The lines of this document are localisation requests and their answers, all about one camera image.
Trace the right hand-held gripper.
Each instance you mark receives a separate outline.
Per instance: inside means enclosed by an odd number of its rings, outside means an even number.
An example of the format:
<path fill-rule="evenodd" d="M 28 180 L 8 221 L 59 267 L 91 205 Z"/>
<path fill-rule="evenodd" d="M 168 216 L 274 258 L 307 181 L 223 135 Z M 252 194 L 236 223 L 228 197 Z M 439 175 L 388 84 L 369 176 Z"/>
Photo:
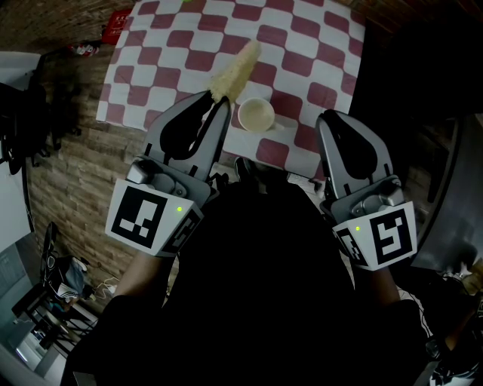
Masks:
<path fill-rule="evenodd" d="M 369 271 L 412 257 L 417 252 L 414 205 L 393 175 L 385 142 L 335 110 L 321 113 L 315 128 L 324 173 L 337 199 L 323 201 L 321 210 L 341 252 Z"/>

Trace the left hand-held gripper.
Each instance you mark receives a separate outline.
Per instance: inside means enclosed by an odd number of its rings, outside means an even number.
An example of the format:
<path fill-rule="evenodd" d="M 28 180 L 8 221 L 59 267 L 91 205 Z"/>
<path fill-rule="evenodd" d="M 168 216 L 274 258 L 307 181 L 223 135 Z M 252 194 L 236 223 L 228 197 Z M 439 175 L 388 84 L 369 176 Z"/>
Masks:
<path fill-rule="evenodd" d="M 152 159 L 154 155 L 135 158 L 127 177 L 116 180 L 106 235 L 151 256 L 179 253 L 203 220 L 202 207 L 215 196 L 215 190 L 202 181 L 220 155 L 231 105 L 226 96 L 213 104 L 209 91 L 196 93 L 152 122 L 145 155 L 150 155 L 151 145 L 163 164 Z M 171 159 L 188 159 L 189 175 L 166 166 Z"/>

